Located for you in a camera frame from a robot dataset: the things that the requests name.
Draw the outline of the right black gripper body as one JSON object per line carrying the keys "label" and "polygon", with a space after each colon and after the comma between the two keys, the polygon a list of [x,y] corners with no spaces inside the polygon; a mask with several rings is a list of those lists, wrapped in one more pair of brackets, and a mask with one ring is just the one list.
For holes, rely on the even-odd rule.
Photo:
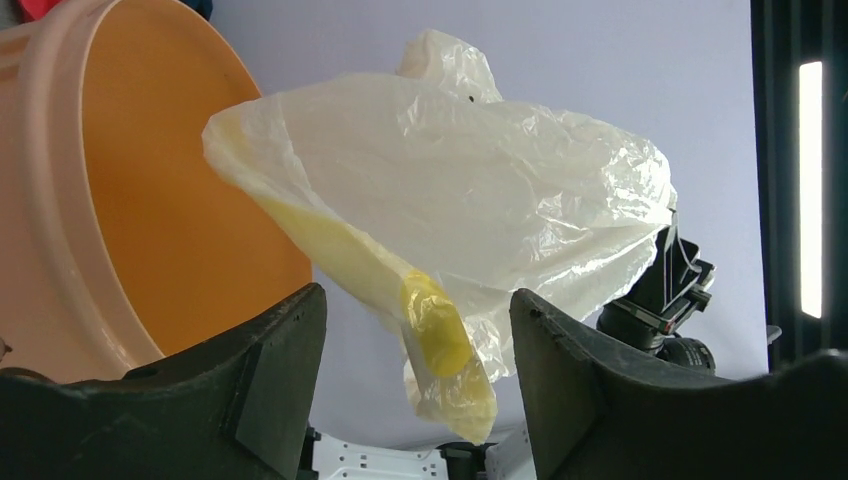
{"label": "right black gripper body", "polygon": [[709,348],[678,328],[710,303],[715,266],[700,258],[697,244],[680,237],[676,212],[655,246],[653,263],[626,295],[603,307],[596,329],[666,362],[713,374]]}

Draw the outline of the pale yellow trash bag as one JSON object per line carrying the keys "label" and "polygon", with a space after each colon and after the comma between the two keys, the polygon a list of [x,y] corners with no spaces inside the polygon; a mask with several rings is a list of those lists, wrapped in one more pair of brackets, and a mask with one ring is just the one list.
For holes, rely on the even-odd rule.
{"label": "pale yellow trash bag", "polygon": [[677,193],[649,140],[504,99],[484,53],[426,30],[393,74],[337,77],[210,117],[204,155],[405,355],[418,417],[486,441],[516,373],[509,303],[576,319],[653,263]]}

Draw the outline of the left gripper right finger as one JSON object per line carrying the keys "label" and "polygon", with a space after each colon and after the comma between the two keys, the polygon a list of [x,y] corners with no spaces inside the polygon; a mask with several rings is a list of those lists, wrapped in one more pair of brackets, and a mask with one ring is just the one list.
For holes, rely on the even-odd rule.
{"label": "left gripper right finger", "polygon": [[643,353],[516,291],[515,361],[540,479],[843,479],[847,355],[731,381]]}

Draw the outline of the orange plastic trash bin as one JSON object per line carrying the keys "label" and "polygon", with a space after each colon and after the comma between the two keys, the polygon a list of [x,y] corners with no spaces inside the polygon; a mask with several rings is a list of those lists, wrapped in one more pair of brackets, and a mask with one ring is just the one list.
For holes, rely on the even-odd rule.
{"label": "orange plastic trash bin", "polygon": [[215,113],[259,96],[178,1],[63,1],[1,33],[1,371],[114,380],[312,279],[207,164]]}

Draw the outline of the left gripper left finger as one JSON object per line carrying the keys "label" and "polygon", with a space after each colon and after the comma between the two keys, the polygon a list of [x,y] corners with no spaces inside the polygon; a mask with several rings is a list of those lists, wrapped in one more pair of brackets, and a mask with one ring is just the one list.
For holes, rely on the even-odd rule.
{"label": "left gripper left finger", "polygon": [[5,479],[312,479],[326,337],[311,283],[252,320],[114,381],[1,372]]}

